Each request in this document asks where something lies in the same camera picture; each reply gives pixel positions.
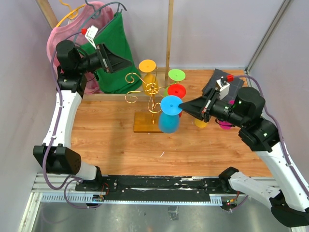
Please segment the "blue wine glass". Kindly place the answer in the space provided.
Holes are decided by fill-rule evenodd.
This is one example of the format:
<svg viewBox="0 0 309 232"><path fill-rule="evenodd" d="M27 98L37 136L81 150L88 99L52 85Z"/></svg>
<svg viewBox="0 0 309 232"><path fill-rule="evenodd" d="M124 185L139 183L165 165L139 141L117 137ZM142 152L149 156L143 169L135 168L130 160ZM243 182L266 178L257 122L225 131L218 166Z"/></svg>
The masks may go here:
<svg viewBox="0 0 309 232"><path fill-rule="evenodd" d="M182 109L179 105L182 104L181 98L175 95L169 95L162 99L160 107L162 113L159 117L159 129L163 133L174 133L179 128L179 114Z"/></svg>

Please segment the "pink wine glass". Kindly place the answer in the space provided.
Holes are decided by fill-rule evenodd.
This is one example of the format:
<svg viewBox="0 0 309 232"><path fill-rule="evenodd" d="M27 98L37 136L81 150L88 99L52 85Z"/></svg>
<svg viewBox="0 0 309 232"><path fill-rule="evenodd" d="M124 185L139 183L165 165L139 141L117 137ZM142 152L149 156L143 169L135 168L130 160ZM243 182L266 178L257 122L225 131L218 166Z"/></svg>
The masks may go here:
<svg viewBox="0 0 309 232"><path fill-rule="evenodd" d="M232 127L234 127L231 123L228 123L226 121L221 121L221 120L218 121L218 124L224 130L229 130Z"/></svg>

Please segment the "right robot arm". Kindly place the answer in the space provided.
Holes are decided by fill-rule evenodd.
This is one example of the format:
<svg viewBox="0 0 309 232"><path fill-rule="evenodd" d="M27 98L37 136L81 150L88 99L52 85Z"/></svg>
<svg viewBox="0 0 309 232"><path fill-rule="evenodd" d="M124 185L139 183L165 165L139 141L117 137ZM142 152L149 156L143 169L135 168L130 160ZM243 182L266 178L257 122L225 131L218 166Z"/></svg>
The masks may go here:
<svg viewBox="0 0 309 232"><path fill-rule="evenodd" d="M239 137L256 152L275 178L278 188L264 185L229 167L219 174L219 189L223 193L240 191L265 205L286 227L309 224L309 188L286 151L279 127L262 117L265 99L253 87L237 91L234 104L219 98L212 89L201 97L184 102L179 107L196 119L208 122L213 116L239 127Z"/></svg>

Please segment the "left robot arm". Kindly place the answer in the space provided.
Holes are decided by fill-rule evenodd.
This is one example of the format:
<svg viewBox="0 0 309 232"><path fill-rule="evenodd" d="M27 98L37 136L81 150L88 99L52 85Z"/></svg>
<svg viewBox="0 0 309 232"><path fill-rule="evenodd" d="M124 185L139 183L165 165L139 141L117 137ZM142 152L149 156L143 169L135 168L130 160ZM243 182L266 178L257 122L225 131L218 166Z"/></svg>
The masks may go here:
<svg viewBox="0 0 309 232"><path fill-rule="evenodd" d="M77 109L83 99L87 83L86 73L103 69L115 73L132 65L132 62L116 55L105 44L95 45L93 54L80 55L73 41L63 40L56 46L59 61L56 76L56 105L52 121L41 145L33 148L33 156L43 169L43 176L51 189L56 190L48 174L67 174L78 182L84 182L92 191L103 187L99 167L82 161L71 150L71 134Z"/></svg>

